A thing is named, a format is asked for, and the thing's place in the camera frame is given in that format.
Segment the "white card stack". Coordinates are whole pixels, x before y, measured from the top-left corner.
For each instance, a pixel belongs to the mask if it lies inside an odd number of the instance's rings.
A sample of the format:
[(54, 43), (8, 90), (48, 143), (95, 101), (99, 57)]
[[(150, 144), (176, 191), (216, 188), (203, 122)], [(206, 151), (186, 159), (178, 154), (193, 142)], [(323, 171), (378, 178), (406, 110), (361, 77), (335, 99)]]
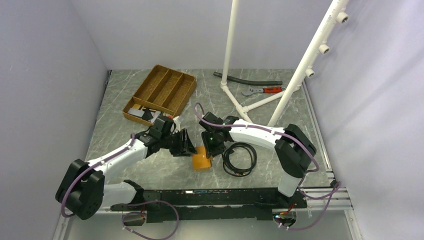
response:
[(134, 103), (126, 112), (128, 115), (134, 117), (136, 120), (140, 120), (143, 124), (144, 123), (150, 123), (152, 124), (158, 117), (165, 116), (169, 117), (170, 119), (173, 118), (172, 115), (151, 109), (145, 106), (141, 106), (140, 104)]

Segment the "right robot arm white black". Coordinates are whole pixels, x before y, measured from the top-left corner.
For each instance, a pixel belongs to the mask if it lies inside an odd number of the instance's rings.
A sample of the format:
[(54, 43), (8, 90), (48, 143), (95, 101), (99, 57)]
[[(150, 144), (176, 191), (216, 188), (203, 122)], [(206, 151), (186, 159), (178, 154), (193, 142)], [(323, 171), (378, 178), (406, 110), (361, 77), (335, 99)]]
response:
[(275, 194), (276, 203), (287, 208), (295, 201), (295, 191), (317, 152), (297, 125), (268, 127), (235, 116), (221, 119), (211, 112), (207, 112), (199, 124), (205, 129), (201, 137), (208, 157), (223, 154), (226, 142), (242, 142), (273, 150), (283, 169)]

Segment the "orange card holder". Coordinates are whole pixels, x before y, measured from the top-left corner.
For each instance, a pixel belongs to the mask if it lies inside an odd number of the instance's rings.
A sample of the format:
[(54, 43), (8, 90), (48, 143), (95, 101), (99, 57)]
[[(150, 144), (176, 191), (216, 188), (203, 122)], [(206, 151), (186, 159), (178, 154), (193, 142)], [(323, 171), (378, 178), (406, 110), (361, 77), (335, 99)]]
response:
[(204, 146), (195, 147), (196, 154), (192, 155), (192, 167), (194, 171), (208, 171), (212, 167), (212, 157), (207, 157)]

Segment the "woven brown organizer tray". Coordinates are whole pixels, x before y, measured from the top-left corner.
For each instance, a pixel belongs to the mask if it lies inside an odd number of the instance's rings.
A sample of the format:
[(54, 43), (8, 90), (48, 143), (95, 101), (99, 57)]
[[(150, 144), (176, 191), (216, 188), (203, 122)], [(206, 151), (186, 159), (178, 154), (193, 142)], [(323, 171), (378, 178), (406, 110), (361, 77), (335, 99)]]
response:
[(149, 109), (171, 117), (179, 116), (197, 86), (196, 77), (171, 68), (155, 65), (123, 108), (123, 116), (133, 122), (151, 126), (141, 115), (130, 112)]

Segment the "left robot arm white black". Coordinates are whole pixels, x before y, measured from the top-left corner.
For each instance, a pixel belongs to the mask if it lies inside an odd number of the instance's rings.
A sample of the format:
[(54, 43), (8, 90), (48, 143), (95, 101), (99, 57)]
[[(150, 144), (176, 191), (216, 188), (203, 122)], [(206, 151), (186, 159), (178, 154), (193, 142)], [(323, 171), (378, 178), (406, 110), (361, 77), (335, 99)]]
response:
[(55, 195), (65, 218), (81, 220), (92, 217), (99, 209), (114, 205), (139, 209), (144, 201), (144, 189), (132, 180), (110, 184), (110, 180), (131, 165), (147, 159), (161, 149), (173, 157), (190, 157), (197, 153), (187, 129), (176, 129), (173, 119), (160, 116), (152, 126), (117, 149), (92, 160), (74, 160), (68, 167)]

